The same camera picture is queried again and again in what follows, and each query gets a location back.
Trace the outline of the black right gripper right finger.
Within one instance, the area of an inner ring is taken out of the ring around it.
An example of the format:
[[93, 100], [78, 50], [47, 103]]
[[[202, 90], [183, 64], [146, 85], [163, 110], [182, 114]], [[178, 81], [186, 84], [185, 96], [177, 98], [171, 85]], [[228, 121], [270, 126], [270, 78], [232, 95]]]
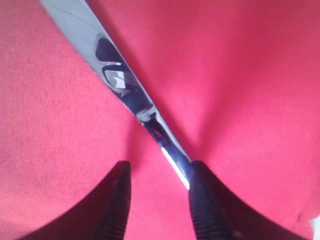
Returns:
[[243, 202], [199, 160], [191, 163], [188, 200], [198, 240], [302, 239]]

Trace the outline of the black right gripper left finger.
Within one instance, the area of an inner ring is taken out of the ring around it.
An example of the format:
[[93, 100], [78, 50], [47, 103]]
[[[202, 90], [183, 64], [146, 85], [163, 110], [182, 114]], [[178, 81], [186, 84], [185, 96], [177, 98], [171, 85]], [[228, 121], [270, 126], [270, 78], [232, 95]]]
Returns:
[[119, 161], [80, 202], [22, 239], [123, 240], [131, 194], [131, 164]]

